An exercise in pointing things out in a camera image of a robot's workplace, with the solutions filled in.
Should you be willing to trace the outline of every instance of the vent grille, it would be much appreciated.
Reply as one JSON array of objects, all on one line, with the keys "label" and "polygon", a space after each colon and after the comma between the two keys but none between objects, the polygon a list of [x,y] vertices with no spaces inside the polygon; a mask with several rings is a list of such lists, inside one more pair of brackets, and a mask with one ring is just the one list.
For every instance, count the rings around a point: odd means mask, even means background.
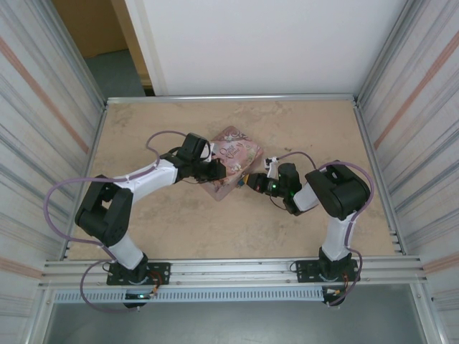
[{"label": "vent grille", "polygon": [[[126,290],[88,290],[94,303],[139,302],[126,300]],[[241,302],[241,301],[323,301],[322,287],[164,288],[142,302]],[[83,303],[79,290],[56,293],[55,303]]]}]

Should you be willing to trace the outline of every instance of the orange stripe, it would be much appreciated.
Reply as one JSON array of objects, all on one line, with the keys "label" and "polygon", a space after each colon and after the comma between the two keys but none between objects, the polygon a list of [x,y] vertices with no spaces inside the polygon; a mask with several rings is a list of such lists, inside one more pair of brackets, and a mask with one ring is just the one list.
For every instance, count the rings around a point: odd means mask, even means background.
[{"label": "orange stripe", "polygon": [[381,145],[381,142],[387,136],[389,131],[397,124],[400,118],[407,112],[408,108],[411,104],[415,101],[417,96],[422,92],[425,85],[429,83],[429,81],[438,73],[440,68],[445,64],[445,62],[450,58],[451,54],[456,50],[459,45],[459,31],[454,35],[454,37],[450,40],[448,45],[443,49],[443,51],[438,55],[435,62],[433,62],[432,66],[429,68],[425,76],[422,78],[421,82],[418,86],[416,86],[415,90],[411,93],[411,95],[405,100],[402,107],[397,111],[394,118],[391,119],[387,127],[384,129],[382,134],[378,137],[376,141],[374,141],[374,147],[378,149]]},{"label": "orange stripe", "polygon": [[75,129],[67,122],[65,117],[59,111],[57,106],[52,102],[51,98],[46,94],[38,82],[30,75],[26,70],[25,66],[19,61],[15,53],[11,50],[8,44],[0,37],[0,50],[5,58],[11,63],[11,65],[16,69],[16,71],[22,76],[22,78],[27,82],[30,88],[35,92],[38,98],[48,107],[49,111],[57,118],[60,124],[65,128],[65,130],[72,136],[72,138],[77,142],[77,144],[83,149],[85,153],[89,151],[89,147],[86,145],[85,141],[78,135]]},{"label": "orange stripe", "polygon": [[21,274],[22,276],[36,278],[38,280],[42,278],[42,271],[3,257],[0,257],[0,270],[13,274]]},{"label": "orange stripe", "polygon": [[424,265],[426,274],[443,271],[450,267],[459,267],[459,253],[451,254],[450,256],[434,260],[433,262]]}]

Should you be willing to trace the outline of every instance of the wooden table surface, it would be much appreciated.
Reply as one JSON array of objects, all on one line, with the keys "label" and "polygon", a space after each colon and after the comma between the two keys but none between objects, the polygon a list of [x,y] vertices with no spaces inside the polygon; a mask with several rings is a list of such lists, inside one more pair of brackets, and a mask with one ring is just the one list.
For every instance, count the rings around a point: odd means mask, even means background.
[{"label": "wooden table surface", "polygon": [[[150,164],[155,156],[145,149],[145,141],[160,130],[210,139],[228,125],[259,143],[268,157],[301,150],[317,166],[339,159],[371,171],[348,101],[188,102],[110,105],[91,175],[122,176]],[[182,141],[168,134],[151,145],[163,153]],[[296,164],[304,182],[312,169],[309,161],[300,155],[285,161]],[[314,257],[327,222],[321,206],[297,217],[248,187],[217,202],[201,186],[179,182],[133,207],[129,233],[152,259]],[[75,236],[88,238],[80,228]],[[394,254],[379,195],[360,216],[352,247],[366,256]],[[68,257],[106,255],[93,245],[72,243]]]}]

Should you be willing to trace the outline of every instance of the corrugated metal wall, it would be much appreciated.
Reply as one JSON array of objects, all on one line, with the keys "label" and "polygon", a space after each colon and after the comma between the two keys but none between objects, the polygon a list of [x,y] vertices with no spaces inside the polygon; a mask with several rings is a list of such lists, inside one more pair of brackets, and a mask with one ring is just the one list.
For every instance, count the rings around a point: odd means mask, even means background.
[{"label": "corrugated metal wall", "polygon": [[[43,218],[47,189],[81,176],[103,112],[47,1],[0,2],[0,343],[17,343],[46,259],[62,242]],[[53,196],[71,221],[78,186]]]},{"label": "corrugated metal wall", "polygon": [[361,97],[406,249],[459,343],[459,1],[422,1]]}]

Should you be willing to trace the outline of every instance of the pink snack bag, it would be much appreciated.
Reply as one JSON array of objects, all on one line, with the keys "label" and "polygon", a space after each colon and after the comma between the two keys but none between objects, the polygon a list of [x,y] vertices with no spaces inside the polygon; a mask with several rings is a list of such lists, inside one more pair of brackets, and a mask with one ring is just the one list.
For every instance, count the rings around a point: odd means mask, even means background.
[{"label": "pink snack bag", "polygon": [[233,126],[212,139],[215,144],[212,159],[220,158],[227,168],[226,178],[202,184],[210,196],[221,201],[237,183],[261,162],[263,149]]}]

